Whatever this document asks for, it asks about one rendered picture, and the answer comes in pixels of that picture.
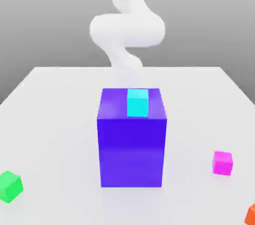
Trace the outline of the large purple box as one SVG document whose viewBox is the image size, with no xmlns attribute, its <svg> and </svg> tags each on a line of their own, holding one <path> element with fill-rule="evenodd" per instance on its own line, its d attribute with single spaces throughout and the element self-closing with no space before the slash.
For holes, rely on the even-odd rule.
<svg viewBox="0 0 255 225">
<path fill-rule="evenodd" d="M 97 115 L 102 187 L 161 187 L 167 116 L 159 89 L 148 116 L 127 116 L 127 89 L 104 88 Z"/>
</svg>

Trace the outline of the small orange cube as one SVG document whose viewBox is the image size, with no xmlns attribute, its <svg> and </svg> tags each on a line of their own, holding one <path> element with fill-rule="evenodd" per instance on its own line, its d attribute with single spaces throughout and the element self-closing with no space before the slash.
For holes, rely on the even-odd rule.
<svg viewBox="0 0 255 225">
<path fill-rule="evenodd" d="M 252 204 L 248 211 L 245 218 L 245 224 L 246 225 L 255 225 L 255 203 Z"/>
</svg>

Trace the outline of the small magenta cube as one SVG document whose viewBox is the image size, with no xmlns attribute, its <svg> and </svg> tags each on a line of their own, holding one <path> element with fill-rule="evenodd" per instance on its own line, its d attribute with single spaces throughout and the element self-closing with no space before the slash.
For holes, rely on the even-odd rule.
<svg viewBox="0 0 255 225">
<path fill-rule="evenodd" d="M 213 173 L 230 176 L 233 169 L 233 158 L 230 152 L 215 151 L 213 155 Z"/>
</svg>

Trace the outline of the small cyan cube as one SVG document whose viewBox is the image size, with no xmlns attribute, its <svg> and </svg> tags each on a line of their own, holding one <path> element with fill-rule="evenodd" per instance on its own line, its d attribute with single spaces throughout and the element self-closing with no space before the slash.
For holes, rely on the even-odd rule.
<svg viewBox="0 0 255 225">
<path fill-rule="evenodd" d="M 127 116 L 148 117 L 148 89 L 127 90 Z"/>
</svg>

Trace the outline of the small green cube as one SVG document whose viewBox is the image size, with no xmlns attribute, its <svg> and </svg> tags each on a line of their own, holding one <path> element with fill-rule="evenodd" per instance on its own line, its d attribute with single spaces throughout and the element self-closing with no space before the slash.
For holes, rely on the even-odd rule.
<svg viewBox="0 0 255 225">
<path fill-rule="evenodd" d="M 23 192 L 21 177 L 10 171 L 0 174 L 0 200 L 10 203 Z"/>
</svg>

